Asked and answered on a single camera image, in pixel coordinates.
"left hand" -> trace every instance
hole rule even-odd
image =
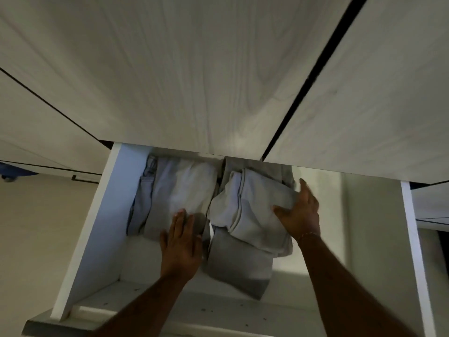
[[[185,210],[181,209],[171,221],[170,231],[161,232],[161,278],[174,276],[188,282],[197,272],[203,255],[201,236],[192,236],[194,217],[184,226]]]

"thin bracelet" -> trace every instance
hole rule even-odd
[[[315,233],[315,232],[307,232],[307,233],[303,233],[303,234],[298,238],[297,242],[300,243],[300,241],[301,241],[302,238],[304,238],[306,235],[311,235],[311,234],[316,235],[317,237],[320,237],[320,236],[319,236],[317,233]]]

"folded clothing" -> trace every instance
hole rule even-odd
[[[226,227],[241,241],[275,257],[293,252],[291,236],[272,212],[272,205],[291,209],[296,192],[250,169],[232,172],[224,191],[213,198],[207,214],[214,226]]]
[[[146,168],[140,177],[138,191],[129,213],[128,225],[126,227],[127,235],[138,235],[145,225],[151,209],[151,194],[157,165],[157,158],[152,155],[148,156]]]
[[[205,272],[260,300],[272,275],[273,255],[215,228]]]
[[[291,189],[295,188],[295,178],[293,177],[291,165],[267,163],[256,161],[254,159],[226,157],[224,168],[225,170],[223,171],[223,179],[220,186],[221,191],[229,182],[233,171],[242,172],[244,169],[255,171],[260,175],[271,178],[279,183],[283,183]]]
[[[169,230],[173,215],[181,208],[195,216],[194,233],[201,233],[216,181],[217,170],[211,164],[159,157],[144,236],[158,241],[160,232]]]

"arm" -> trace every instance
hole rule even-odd
[[[179,211],[169,233],[160,238],[162,250],[161,277],[123,310],[92,333],[92,337],[156,337],[171,308],[201,264],[201,238],[193,237],[194,217],[184,226],[184,211]]]
[[[320,237],[318,201],[301,179],[295,206],[273,211],[298,242],[328,336],[415,336],[370,295]]]

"open drawer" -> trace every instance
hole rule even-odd
[[[127,237],[129,209],[149,154],[223,157],[115,143],[98,185],[51,318],[102,322],[159,276],[160,249]],[[434,336],[429,294],[408,182],[293,167],[320,201],[322,236],[378,300],[421,336]],[[261,301],[199,271],[164,327],[210,336],[324,336],[300,250],[277,258]]]

